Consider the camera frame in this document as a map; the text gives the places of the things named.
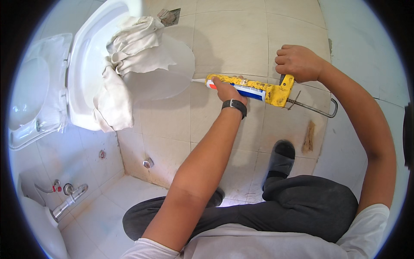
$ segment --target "forearm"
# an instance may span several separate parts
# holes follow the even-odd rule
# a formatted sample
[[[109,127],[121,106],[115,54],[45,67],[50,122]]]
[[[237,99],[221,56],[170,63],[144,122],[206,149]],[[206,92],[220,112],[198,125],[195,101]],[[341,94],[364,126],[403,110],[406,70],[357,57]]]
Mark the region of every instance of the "forearm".
[[[358,83],[329,63],[325,64],[318,80],[343,106],[368,158],[394,157],[390,128],[375,99]]]
[[[185,190],[207,203],[227,166],[241,121],[241,112],[224,108],[210,130],[178,169],[172,189]]]

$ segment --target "white t-shirt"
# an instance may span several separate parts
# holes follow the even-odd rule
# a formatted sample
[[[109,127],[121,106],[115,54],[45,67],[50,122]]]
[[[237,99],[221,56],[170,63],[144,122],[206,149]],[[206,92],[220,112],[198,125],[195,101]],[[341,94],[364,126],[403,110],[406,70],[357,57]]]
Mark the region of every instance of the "white t-shirt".
[[[181,253],[140,238],[121,258],[371,258],[381,241],[389,214],[384,204],[365,208],[336,244],[304,233],[257,231],[230,223],[193,237]]]

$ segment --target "wristwatch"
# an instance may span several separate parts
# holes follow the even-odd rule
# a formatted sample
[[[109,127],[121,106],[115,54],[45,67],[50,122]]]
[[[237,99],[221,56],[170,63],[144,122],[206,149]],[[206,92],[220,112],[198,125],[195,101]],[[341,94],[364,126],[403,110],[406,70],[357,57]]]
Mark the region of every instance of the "wristwatch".
[[[246,105],[244,105],[241,101],[237,101],[235,99],[227,100],[223,102],[223,106],[221,107],[221,109],[226,108],[226,107],[233,107],[241,111],[241,114],[242,114],[241,119],[244,119],[247,116]]]

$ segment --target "sleeve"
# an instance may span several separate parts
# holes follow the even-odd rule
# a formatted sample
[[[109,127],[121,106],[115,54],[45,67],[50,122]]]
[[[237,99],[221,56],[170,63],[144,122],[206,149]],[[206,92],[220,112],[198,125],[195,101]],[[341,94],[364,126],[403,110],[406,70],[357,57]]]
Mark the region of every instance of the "sleeve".
[[[180,253],[147,238],[140,238],[121,259],[173,259]]]
[[[389,214],[390,210],[384,204],[363,209],[336,244],[347,252],[349,259],[372,258],[383,237]]]

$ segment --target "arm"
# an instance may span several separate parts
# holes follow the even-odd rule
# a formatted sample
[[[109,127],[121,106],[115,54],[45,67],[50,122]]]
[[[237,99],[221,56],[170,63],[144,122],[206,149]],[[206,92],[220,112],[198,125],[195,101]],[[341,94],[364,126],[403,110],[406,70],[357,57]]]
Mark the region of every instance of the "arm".
[[[216,77],[213,82],[222,101],[233,98],[247,104],[247,98],[233,86]],[[182,249],[219,185],[241,118],[241,112],[235,108],[221,110],[210,130],[178,169],[164,203],[143,238],[176,251]]]
[[[283,45],[277,55],[279,74],[291,74],[297,82],[323,83],[348,114],[368,157],[357,214],[376,203],[389,208],[394,196],[397,162],[390,128],[377,102],[357,82],[308,48]]]

